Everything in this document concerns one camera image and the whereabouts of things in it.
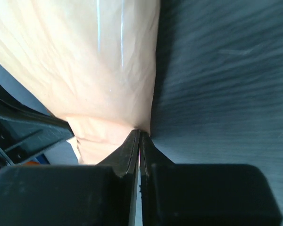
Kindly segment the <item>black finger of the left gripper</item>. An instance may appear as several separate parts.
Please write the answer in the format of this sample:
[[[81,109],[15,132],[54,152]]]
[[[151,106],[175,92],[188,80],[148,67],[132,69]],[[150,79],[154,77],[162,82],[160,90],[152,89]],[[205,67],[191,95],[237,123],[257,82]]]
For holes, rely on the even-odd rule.
[[[35,111],[0,85],[0,165],[18,165],[74,136],[66,121]]]

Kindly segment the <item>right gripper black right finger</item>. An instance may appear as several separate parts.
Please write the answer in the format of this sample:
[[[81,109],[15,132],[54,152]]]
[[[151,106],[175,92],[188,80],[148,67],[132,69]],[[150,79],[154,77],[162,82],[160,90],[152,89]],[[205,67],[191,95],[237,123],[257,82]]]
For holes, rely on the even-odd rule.
[[[145,226],[280,226],[267,178],[248,164],[176,164],[140,134]]]

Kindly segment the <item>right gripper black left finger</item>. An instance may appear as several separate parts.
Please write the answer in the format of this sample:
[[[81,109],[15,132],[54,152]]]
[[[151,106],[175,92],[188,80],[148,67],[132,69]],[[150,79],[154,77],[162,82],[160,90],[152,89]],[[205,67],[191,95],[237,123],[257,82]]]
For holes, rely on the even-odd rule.
[[[133,226],[140,132],[96,165],[0,171],[0,226]]]

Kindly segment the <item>kraft wrapping paper sheet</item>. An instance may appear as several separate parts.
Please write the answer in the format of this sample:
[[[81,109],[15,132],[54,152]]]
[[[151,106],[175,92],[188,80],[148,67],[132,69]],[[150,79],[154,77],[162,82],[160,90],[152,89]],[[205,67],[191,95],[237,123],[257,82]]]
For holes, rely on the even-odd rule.
[[[0,0],[0,64],[67,121],[82,164],[150,131],[158,0]]]

